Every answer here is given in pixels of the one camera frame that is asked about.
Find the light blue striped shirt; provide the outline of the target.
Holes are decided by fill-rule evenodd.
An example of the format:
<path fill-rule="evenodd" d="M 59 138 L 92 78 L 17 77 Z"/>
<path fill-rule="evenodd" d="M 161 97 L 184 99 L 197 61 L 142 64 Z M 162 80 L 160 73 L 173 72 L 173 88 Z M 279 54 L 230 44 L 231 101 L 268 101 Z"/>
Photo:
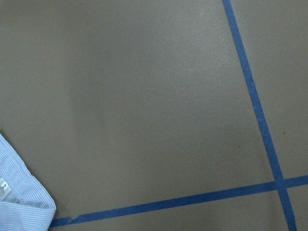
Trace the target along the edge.
<path fill-rule="evenodd" d="M 47 231 L 56 205 L 14 148 L 0 137 L 0 229 Z"/>

